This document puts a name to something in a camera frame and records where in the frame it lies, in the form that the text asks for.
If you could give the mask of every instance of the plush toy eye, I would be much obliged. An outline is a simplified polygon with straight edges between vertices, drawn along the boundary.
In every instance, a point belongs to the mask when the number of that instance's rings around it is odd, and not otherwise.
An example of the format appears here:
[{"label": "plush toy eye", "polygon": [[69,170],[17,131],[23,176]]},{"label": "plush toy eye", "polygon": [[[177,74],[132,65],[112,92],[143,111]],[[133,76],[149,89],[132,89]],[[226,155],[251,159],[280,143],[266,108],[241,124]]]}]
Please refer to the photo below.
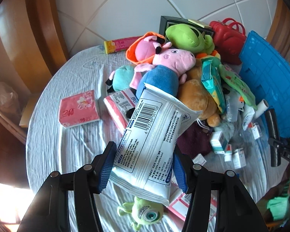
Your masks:
[{"label": "plush toy eye", "polygon": [[143,214],[143,218],[147,222],[154,222],[154,221],[158,220],[159,217],[160,217],[159,212],[157,212],[155,210],[146,210]]}]

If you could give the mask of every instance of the metal screw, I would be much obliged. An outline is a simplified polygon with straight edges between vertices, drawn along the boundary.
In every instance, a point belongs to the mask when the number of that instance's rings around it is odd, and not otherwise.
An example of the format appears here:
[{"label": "metal screw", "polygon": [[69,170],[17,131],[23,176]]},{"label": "metal screw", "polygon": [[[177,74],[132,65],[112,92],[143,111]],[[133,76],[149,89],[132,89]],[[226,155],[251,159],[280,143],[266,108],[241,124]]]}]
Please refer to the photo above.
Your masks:
[{"label": "metal screw", "polygon": [[201,170],[202,166],[201,166],[200,164],[194,164],[194,165],[192,166],[192,168],[193,168],[194,170]]},{"label": "metal screw", "polygon": [[90,164],[87,164],[87,165],[84,165],[84,170],[88,171],[92,168],[92,165]]},{"label": "metal screw", "polygon": [[59,175],[58,171],[51,172],[50,177],[57,177]]},{"label": "metal screw", "polygon": [[231,170],[227,171],[227,176],[233,177],[235,173]]}]

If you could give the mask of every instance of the round table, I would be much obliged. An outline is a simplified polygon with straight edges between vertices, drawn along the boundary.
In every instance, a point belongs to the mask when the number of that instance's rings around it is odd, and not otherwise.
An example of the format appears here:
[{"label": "round table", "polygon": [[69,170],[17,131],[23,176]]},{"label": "round table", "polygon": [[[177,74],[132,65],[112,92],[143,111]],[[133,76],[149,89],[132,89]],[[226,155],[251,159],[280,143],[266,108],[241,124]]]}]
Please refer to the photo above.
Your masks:
[{"label": "round table", "polygon": [[[52,171],[74,172],[91,163],[109,141],[119,143],[121,134],[103,103],[107,96],[104,82],[113,70],[125,64],[129,64],[125,52],[106,55],[103,46],[96,46],[73,56],[48,83],[33,112],[27,136],[27,174],[34,193]],[[95,91],[101,120],[65,129],[58,121],[60,100],[88,90]],[[248,132],[243,134],[250,145],[245,151],[247,166],[241,169],[240,176],[247,181],[246,187],[254,201],[258,201],[269,188],[280,182],[288,163],[283,160],[280,167],[271,168],[267,138],[251,141],[249,135]],[[209,170],[223,173],[233,169],[233,164],[225,163],[223,156],[210,153],[205,159],[205,167]],[[73,200],[73,193],[69,192],[71,231],[76,232]],[[130,227],[132,218],[118,217],[116,213],[118,205],[133,200],[132,195],[109,182],[95,200],[104,231],[133,231]],[[215,219],[212,219],[209,228],[214,224]],[[162,222],[145,226],[142,231],[178,231],[180,225],[166,216]]]}]

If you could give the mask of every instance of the black box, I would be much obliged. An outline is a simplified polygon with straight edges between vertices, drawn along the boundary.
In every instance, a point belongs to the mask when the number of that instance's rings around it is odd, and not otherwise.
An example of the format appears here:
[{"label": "black box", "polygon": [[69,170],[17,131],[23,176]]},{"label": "black box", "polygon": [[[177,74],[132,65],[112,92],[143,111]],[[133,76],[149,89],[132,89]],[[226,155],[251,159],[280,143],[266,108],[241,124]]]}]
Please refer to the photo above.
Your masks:
[{"label": "black box", "polygon": [[166,29],[168,27],[172,26],[172,25],[180,24],[180,23],[184,23],[184,24],[188,24],[190,26],[193,26],[194,28],[198,29],[203,36],[204,35],[210,35],[212,38],[214,38],[214,33],[215,32],[212,29],[205,29],[205,28],[203,28],[201,26],[198,26],[197,24],[189,22],[187,19],[184,19],[184,18],[168,17],[168,16],[161,16],[159,34],[163,35],[167,39],[167,37],[165,35]]}]

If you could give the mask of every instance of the brown plush toy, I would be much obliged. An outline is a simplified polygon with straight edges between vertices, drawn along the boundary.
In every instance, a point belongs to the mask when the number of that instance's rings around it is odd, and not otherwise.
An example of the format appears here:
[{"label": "brown plush toy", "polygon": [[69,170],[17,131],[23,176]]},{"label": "brown plush toy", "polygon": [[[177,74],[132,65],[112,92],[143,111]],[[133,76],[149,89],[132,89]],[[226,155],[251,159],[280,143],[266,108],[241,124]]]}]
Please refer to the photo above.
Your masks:
[{"label": "brown plush toy", "polygon": [[220,124],[220,117],[217,104],[201,82],[201,60],[197,59],[196,65],[187,71],[186,74],[186,82],[178,88],[178,100],[194,111],[203,110],[199,119],[206,119],[211,127],[218,126]]}]

